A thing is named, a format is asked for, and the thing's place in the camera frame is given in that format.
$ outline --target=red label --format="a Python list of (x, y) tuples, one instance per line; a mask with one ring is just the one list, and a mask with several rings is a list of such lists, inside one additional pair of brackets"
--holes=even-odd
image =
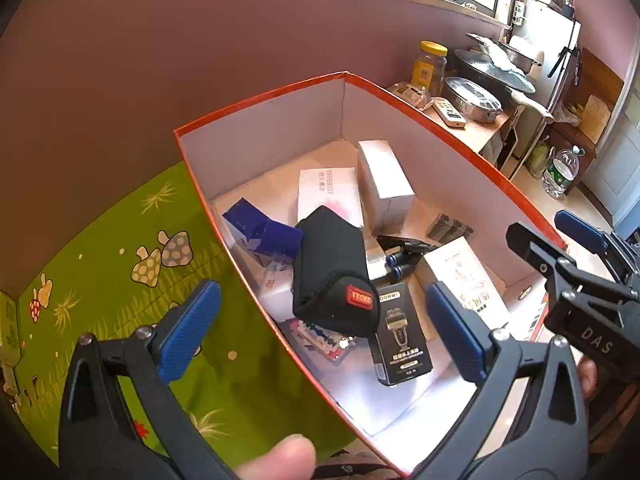
[(370, 292), (365, 292), (353, 285), (348, 285), (347, 303), (359, 308), (364, 308), (365, 310), (371, 310), (373, 307), (373, 297)]

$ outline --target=black box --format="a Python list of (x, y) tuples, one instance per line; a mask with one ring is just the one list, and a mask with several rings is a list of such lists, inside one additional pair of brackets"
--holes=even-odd
[(429, 373), (433, 365), (406, 283), (382, 286), (378, 294), (380, 323), (369, 339), (378, 380), (393, 386)]

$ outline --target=remote control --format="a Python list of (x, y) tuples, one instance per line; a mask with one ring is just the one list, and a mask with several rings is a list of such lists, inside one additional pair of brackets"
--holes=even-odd
[(444, 97), (434, 97), (433, 107), (447, 126), (452, 128), (464, 128), (466, 126), (466, 119)]

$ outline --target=green mat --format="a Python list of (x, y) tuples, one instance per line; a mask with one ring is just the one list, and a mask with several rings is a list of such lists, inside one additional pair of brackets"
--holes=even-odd
[[(322, 459), (354, 439), (265, 323), (222, 250), (184, 164), (111, 207), (42, 273), (18, 302), (22, 359), (15, 371), (20, 417), (53, 460), (78, 335), (128, 336), (139, 325), (158, 322), (203, 278), (222, 288), (220, 314), (171, 389), (220, 457), (236, 466), (284, 436), (302, 433)], [(130, 381), (121, 384), (138, 433), (162, 452)]]

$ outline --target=black fabric case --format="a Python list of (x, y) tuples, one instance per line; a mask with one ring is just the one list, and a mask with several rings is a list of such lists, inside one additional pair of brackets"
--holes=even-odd
[(296, 227), (304, 235), (293, 263), (294, 316), (343, 335), (373, 336), (380, 302), (360, 230), (325, 206)]

